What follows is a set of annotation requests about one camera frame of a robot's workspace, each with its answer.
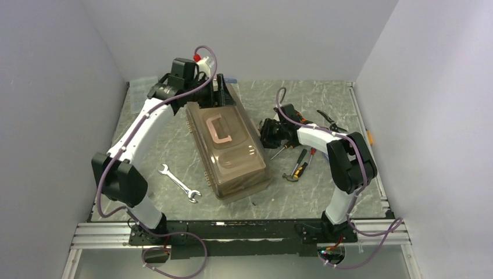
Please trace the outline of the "translucent brown tool box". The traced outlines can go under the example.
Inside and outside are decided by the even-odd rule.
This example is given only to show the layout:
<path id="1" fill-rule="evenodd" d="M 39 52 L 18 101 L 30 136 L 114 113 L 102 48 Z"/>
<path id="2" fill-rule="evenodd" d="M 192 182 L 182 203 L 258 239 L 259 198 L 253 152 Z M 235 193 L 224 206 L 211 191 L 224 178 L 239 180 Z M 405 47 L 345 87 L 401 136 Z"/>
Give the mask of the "translucent brown tool box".
<path id="1" fill-rule="evenodd" d="M 272 180 L 259 133 L 231 84 L 234 106 L 186 107 L 187 123 L 215 197 L 231 203 L 263 191 Z"/>

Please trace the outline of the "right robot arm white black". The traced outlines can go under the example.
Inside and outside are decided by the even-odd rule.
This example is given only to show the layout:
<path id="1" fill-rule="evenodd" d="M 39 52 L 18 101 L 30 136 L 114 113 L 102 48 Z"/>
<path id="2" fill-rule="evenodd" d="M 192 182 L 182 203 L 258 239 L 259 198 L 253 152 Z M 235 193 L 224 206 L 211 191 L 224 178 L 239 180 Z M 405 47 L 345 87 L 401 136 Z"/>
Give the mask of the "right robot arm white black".
<path id="1" fill-rule="evenodd" d="M 264 148 L 274 149 L 304 145 L 328 156 L 331 176 L 336 189 L 323 215 L 327 219 L 320 233 L 327 241 L 342 235 L 355 202 L 377 176 L 377 166 L 361 133 L 339 133 L 305 119 L 292 104 L 275 108 L 274 118 L 260 125 L 260 141 Z"/>

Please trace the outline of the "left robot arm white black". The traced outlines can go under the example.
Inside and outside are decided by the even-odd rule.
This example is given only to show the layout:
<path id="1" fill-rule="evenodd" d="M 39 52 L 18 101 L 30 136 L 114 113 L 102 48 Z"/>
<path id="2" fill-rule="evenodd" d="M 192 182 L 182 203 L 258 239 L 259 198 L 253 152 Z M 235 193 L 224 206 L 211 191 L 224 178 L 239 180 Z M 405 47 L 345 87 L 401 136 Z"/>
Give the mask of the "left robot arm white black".
<path id="1" fill-rule="evenodd" d="M 167 221 L 148 197 L 148 183 L 140 173 L 141 162 L 168 121 L 188 103 L 201 109 L 235 105 L 211 56 L 176 58 L 170 73 L 150 88 L 139 115 L 123 136 L 107 152 L 96 153 L 91 160 L 97 198 L 104 195 L 120 202 L 120 209 L 145 228 L 144 237 L 152 244 L 166 239 Z"/>

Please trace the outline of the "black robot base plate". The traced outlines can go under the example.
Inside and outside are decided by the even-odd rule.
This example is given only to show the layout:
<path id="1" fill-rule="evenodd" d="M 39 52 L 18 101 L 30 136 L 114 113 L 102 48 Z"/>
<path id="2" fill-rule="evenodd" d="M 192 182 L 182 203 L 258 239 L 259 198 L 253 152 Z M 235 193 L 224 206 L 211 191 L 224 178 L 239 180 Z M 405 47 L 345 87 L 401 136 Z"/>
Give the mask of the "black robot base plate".
<path id="1" fill-rule="evenodd" d="M 168 220 L 165 228 L 146 232 L 130 228 L 130 246 L 170 247 L 172 259 L 196 256 L 316 256 L 324 245 L 341 247 L 358 240 L 347 223 L 324 218 L 266 220 Z"/>

